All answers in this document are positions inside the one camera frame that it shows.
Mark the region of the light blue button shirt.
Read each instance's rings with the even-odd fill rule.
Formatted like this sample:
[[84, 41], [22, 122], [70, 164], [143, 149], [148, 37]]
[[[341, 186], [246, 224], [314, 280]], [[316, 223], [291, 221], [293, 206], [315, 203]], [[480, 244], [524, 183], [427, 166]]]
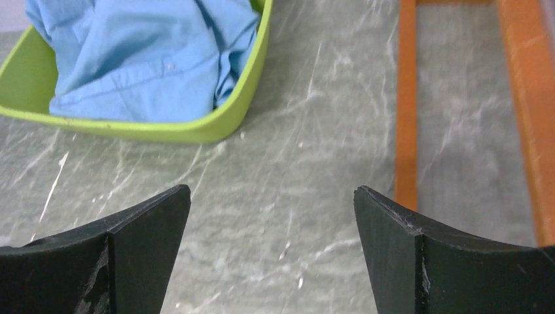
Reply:
[[26, 14], [55, 54], [50, 114], [156, 123], [220, 107], [260, 22], [249, 1], [27, 1]]

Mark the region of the green plastic basin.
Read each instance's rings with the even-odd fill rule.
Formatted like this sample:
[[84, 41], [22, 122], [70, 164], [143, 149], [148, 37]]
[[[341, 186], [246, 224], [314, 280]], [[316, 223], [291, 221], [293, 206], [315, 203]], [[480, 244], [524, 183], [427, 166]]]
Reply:
[[252, 1], [261, 19], [245, 71], [228, 100], [211, 114], [186, 123], [155, 124], [95, 121], [51, 116], [48, 103], [58, 78], [54, 52], [33, 27], [28, 27], [1, 66], [1, 114], [19, 120], [140, 141], [215, 143], [236, 131], [251, 105], [264, 68], [273, 1]]

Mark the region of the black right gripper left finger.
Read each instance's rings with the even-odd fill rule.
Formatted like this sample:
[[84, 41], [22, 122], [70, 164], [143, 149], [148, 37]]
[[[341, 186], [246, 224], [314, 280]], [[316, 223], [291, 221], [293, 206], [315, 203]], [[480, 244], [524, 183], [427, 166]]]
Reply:
[[1, 248], [2, 313], [159, 313], [190, 211], [179, 184], [83, 226]]

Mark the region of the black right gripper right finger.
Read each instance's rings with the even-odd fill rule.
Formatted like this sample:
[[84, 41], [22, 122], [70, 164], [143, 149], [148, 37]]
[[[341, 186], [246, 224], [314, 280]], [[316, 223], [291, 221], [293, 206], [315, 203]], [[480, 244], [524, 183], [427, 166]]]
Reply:
[[360, 186], [354, 211], [379, 313], [553, 313], [554, 247], [462, 232]]

